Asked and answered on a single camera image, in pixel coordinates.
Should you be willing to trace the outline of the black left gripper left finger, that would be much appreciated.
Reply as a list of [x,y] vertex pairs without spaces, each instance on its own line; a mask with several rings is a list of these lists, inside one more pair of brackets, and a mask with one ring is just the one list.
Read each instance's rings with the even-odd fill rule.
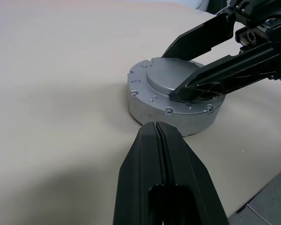
[[115,225],[161,225],[164,170],[155,123],[143,125],[118,175]]

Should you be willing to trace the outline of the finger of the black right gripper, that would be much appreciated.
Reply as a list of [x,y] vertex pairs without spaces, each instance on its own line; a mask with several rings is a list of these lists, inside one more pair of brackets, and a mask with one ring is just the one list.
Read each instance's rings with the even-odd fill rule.
[[163,58],[190,61],[233,37],[235,13],[221,13],[181,34],[167,48]]
[[175,102],[207,101],[266,78],[281,79],[281,43],[267,42],[203,66],[172,91],[169,97]]

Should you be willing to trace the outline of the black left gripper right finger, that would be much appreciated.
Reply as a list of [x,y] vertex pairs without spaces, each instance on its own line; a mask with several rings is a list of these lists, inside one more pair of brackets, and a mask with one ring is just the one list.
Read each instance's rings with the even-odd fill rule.
[[156,128],[163,143],[163,158],[168,173],[164,223],[226,225],[227,216],[204,164],[175,127],[158,122]]

